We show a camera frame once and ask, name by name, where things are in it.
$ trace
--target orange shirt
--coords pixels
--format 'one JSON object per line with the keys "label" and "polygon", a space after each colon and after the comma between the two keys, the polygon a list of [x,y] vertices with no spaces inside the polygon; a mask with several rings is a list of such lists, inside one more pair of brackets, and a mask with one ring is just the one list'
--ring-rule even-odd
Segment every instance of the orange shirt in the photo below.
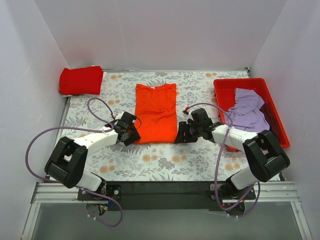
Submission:
{"label": "orange shirt", "polygon": [[135,127],[141,139],[135,144],[174,143],[177,137],[177,85],[165,84],[155,88],[137,84],[135,89],[137,120]]}

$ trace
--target floral pattern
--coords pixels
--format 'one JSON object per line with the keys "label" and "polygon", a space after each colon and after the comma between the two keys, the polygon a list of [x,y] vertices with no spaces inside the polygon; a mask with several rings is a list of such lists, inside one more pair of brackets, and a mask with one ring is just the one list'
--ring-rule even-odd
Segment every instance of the floral pattern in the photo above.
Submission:
{"label": "floral pattern", "polygon": [[[150,87],[176,83],[176,112],[178,121],[185,121],[183,110],[199,102],[216,103],[214,79],[247,78],[246,71],[216,72],[119,72],[107,73],[101,85],[99,98],[106,101],[114,114],[135,113],[136,84]],[[92,116],[87,101],[92,95],[72,96],[65,126],[101,129],[104,123]],[[111,120],[110,112],[99,101],[91,102],[92,110],[101,118]],[[213,122],[218,111],[201,106]],[[77,138],[89,134],[64,130],[61,136]],[[85,169],[107,181],[212,181],[220,146],[204,139],[184,144],[142,144],[125,147],[122,143],[108,146],[87,158]],[[248,166],[243,152],[223,150],[218,180],[224,181]]]}

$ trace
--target gray floor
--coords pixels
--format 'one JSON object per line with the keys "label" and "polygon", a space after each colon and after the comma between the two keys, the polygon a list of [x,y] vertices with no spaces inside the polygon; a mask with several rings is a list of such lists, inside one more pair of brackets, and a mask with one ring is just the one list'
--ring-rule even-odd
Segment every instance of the gray floor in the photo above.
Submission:
{"label": "gray floor", "polygon": [[[115,223],[119,212],[102,218]],[[34,240],[298,240],[302,239],[290,202],[260,202],[236,221],[207,210],[127,210],[122,223],[106,227],[86,216],[86,205],[42,204]]]}

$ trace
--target red plastic bin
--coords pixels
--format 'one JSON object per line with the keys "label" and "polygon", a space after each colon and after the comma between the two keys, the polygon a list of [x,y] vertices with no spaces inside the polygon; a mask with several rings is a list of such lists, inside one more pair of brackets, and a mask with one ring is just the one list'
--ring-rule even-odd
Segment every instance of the red plastic bin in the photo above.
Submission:
{"label": "red plastic bin", "polygon": [[[262,78],[241,78],[241,79],[216,79],[213,82],[214,92],[217,105],[224,111],[228,111],[229,108],[235,105],[235,90],[250,89],[254,90],[269,106],[270,113],[275,116],[280,129],[279,143],[282,148],[288,148],[290,146],[287,134],[281,123],[274,101],[271,98],[269,90],[267,88],[265,80]],[[220,118],[223,123],[226,123],[225,115],[219,110]],[[228,151],[236,151],[235,148],[227,146]]]}

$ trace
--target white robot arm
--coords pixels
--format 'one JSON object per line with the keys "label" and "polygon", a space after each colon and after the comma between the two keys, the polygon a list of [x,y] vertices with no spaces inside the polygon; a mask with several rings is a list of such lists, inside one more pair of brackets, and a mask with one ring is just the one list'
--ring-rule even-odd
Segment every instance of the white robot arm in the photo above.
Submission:
{"label": "white robot arm", "polygon": [[55,146],[44,171],[67,188],[79,187],[96,192],[103,179],[85,170],[86,159],[95,152],[117,143],[130,145],[140,139],[134,126],[137,117],[120,113],[112,122],[113,130],[106,125],[101,133],[70,139],[62,137]]}
{"label": "white robot arm", "polygon": [[[221,122],[213,123],[203,108],[189,114],[187,121],[179,122],[175,144],[194,143],[203,137],[213,143],[224,141],[229,126]],[[228,195],[232,195],[259,181],[267,182],[289,167],[290,160],[272,132],[247,132],[230,128],[226,145],[243,151],[249,167],[226,180]]]}

